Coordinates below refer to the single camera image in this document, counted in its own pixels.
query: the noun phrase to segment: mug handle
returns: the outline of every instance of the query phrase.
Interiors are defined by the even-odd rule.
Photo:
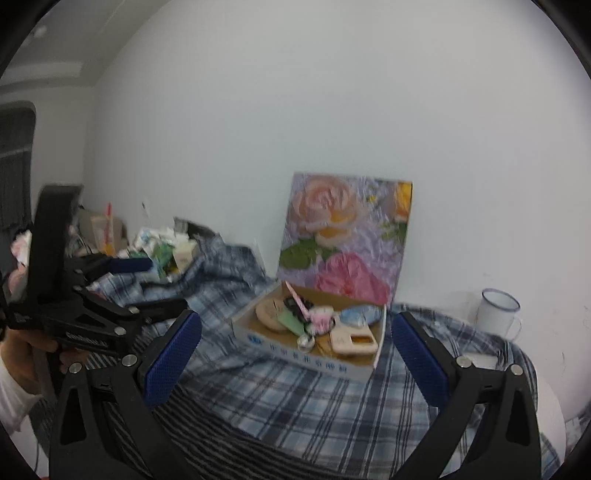
[[[513,327],[516,320],[519,322],[519,330],[517,330],[517,334],[511,340],[509,340],[510,342],[515,342],[517,340],[517,337],[519,336],[519,334],[521,333],[521,329],[523,328],[523,320],[521,319],[521,317],[518,316],[513,317],[513,322],[511,323],[511,326]]]

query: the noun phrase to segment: blue logo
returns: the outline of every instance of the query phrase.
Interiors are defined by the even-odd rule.
[[[256,335],[249,335],[248,339],[251,341],[251,343],[254,343],[255,345],[262,345],[262,340]]]

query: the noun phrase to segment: white enamel mug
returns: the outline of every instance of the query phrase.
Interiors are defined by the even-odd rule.
[[[482,301],[476,315],[476,328],[483,332],[492,333],[507,338],[513,324],[519,322],[517,334],[510,340],[515,340],[521,333],[523,323],[515,314],[521,310],[521,305],[507,292],[495,288],[482,290]]]

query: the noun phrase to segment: dark curtain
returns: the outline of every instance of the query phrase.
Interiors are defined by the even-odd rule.
[[[31,151],[35,112],[0,111],[0,231],[31,220]]]

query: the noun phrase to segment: floral box lid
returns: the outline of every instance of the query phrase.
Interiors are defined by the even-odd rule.
[[[296,173],[277,276],[376,304],[394,298],[413,185]]]

